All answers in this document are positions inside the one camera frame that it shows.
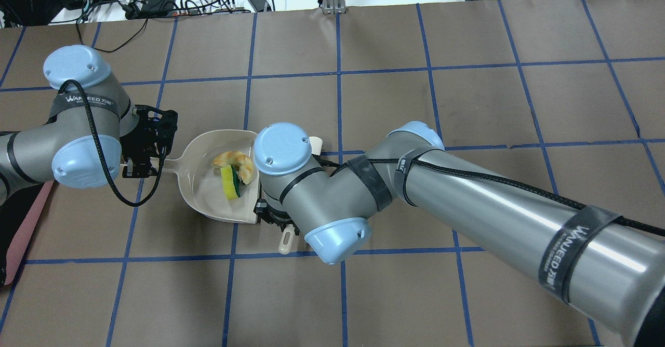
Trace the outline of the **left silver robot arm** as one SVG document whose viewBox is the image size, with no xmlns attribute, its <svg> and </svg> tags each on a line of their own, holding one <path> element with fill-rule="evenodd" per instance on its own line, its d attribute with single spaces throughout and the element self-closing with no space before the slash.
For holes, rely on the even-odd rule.
<svg viewBox="0 0 665 347">
<path fill-rule="evenodd" d="M 125 205 L 145 204 L 171 153 L 178 113 L 133 103 L 93 47 L 60 47 L 43 73 L 57 92 L 47 122 L 2 132 L 2 203 L 55 180 L 73 189 L 109 186 Z"/>
</svg>

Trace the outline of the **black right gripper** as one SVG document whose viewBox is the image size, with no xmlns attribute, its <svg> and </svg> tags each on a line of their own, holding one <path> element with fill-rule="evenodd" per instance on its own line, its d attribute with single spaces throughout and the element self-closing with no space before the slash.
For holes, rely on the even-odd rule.
<svg viewBox="0 0 665 347">
<path fill-rule="evenodd" d="M 283 210 L 275 209 L 268 203 L 268 200 L 258 198 L 252 211 L 257 215 L 259 221 L 278 226 L 281 232 L 284 232 L 287 227 L 292 227 L 295 235 L 299 236 L 299 227 L 293 222 L 290 215 Z"/>
</svg>

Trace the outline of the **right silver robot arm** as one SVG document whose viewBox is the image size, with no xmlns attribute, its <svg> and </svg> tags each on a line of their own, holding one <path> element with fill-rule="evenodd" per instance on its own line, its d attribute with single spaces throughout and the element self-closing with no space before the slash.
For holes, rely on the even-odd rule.
<svg viewBox="0 0 665 347">
<path fill-rule="evenodd" d="M 663 229 L 502 177 L 446 152 L 419 121 L 327 174 L 306 132 L 262 129 L 254 163 L 263 218 L 292 222 L 324 263 L 372 236 L 368 220 L 400 198 L 539 283 L 629 346 L 663 346 Z"/>
</svg>

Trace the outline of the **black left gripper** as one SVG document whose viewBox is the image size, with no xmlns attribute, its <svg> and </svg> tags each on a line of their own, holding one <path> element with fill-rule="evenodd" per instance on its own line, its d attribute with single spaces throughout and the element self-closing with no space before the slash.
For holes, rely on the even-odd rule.
<svg viewBox="0 0 665 347">
<path fill-rule="evenodd" d="M 149 105 L 137 105 L 132 113 L 138 122 L 128 134 L 121 136 L 125 165 L 123 177 L 157 176 L 161 165 L 154 166 L 152 160 L 161 162 L 171 153 L 178 129 L 178 113 L 174 110 L 158 110 Z"/>
</svg>

